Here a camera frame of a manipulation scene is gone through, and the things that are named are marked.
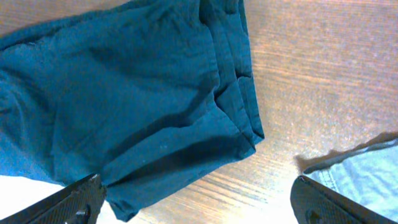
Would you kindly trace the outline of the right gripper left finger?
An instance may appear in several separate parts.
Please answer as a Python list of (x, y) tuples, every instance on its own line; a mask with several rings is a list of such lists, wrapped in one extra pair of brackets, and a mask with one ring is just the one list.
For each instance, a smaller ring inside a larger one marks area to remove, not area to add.
[(100, 175), (90, 174), (1, 220), (1, 224), (96, 224), (106, 197)]

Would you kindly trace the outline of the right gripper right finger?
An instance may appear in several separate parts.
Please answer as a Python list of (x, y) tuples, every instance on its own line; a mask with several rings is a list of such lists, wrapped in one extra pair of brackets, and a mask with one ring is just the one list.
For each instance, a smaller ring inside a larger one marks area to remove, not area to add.
[(304, 175), (293, 183), (290, 204), (299, 224), (397, 224)]

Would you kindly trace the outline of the navy blue shorts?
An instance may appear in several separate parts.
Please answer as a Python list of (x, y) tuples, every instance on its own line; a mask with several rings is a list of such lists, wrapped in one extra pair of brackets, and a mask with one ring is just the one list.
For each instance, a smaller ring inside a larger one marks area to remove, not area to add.
[(116, 218), (264, 139), (242, 1), (129, 1), (1, 38), (1, 174), (95, 173)]

